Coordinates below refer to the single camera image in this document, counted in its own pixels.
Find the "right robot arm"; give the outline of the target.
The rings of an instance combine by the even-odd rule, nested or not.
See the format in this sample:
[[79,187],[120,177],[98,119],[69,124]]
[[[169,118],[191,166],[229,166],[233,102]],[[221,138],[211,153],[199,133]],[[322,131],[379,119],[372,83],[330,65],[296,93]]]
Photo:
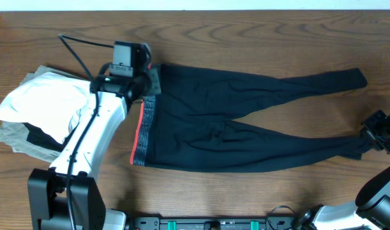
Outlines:
[[[371,147],[390,154],[390,115],[381,110],[362,122],[361,135]],[[356,200],[318,205],[295,219],[292,229],[390,229],[390,166],[368,181]]]

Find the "black leggings with red waistband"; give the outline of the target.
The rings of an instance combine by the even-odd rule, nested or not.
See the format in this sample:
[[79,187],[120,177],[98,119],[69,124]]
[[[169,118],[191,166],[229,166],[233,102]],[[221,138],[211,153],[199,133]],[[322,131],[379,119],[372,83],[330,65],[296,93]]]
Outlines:
[[240,122],[256,111],[309,96],[361,89],[357,68],[276,79],[158,64],[161,93],[145,96],[130,163],[202,173],[264,173],[337,155],[359,160],[366,137],[304,138]]

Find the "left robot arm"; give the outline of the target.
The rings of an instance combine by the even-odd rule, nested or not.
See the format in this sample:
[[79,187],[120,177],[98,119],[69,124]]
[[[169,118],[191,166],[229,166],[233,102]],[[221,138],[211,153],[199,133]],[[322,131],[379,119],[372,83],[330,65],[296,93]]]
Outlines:
[[116,41],[112,62],[91,77],[86,110],[49,169],[27,181],[33,229],[133,229],[125,212],[108,209],[96,184],[101,163],[134,101],[159,93],[146,43]]

